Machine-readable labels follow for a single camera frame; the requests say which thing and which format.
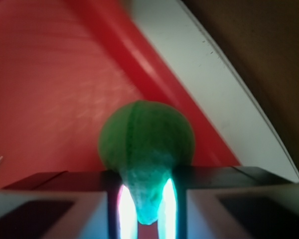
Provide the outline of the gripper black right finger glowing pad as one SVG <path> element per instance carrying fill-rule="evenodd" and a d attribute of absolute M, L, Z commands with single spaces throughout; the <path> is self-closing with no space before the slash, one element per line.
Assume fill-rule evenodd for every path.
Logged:
<path fill-rule="evenodd" d="M 161 239 L 299 239 L 299 182 L 251 166 L 179 166 L 166 186 Z"/>

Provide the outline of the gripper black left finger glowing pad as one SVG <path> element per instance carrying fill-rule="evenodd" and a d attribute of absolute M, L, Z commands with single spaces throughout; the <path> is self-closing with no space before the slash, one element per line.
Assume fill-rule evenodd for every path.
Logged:
<path fill-rule="evenodd" d="M 33 174 L 0 189 L 0 239 L 134 239 L 128 196 L 109 170 Z"/>

